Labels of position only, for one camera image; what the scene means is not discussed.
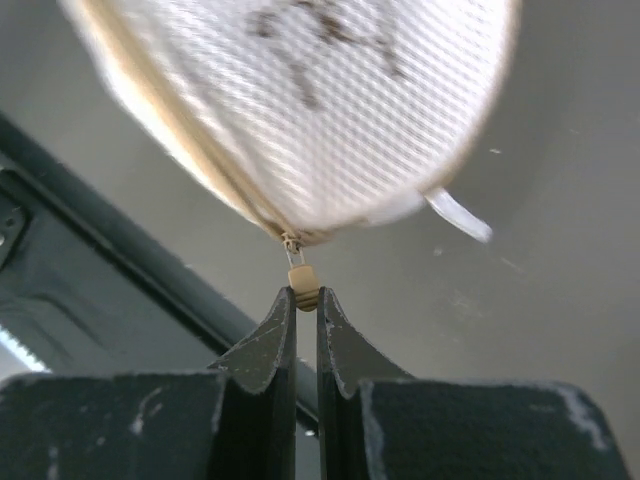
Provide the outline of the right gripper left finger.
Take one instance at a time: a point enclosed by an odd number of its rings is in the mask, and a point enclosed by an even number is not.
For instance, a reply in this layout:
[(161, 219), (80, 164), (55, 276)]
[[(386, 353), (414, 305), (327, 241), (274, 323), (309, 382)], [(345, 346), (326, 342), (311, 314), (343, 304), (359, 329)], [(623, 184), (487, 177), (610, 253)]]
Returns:
[(5, 479), (291, 479), (295, 432), (290, 288), (206, 369), (1, 385)]

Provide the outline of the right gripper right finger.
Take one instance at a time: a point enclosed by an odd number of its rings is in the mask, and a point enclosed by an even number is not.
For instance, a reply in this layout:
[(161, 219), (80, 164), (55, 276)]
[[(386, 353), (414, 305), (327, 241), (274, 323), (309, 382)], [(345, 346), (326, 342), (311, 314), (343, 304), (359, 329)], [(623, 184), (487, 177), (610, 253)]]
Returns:
[(321, 474), (326, 479), (626, 479), (598, 406), (562, 382), (428, 380), (317, 307)]

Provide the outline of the beige zipper pull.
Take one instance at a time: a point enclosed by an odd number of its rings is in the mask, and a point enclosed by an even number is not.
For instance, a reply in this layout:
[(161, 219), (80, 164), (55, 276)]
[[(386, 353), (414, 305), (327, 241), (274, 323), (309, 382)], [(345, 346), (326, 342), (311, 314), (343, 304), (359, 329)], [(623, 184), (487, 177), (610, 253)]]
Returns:
[(296, 306), (303, 312), (312, 312), (317, 308), (320, 292), (317, 275), (305, 259), (301, 241), (288, 233), (282, 235), (282, 240), (289, 262), (289, 286)]

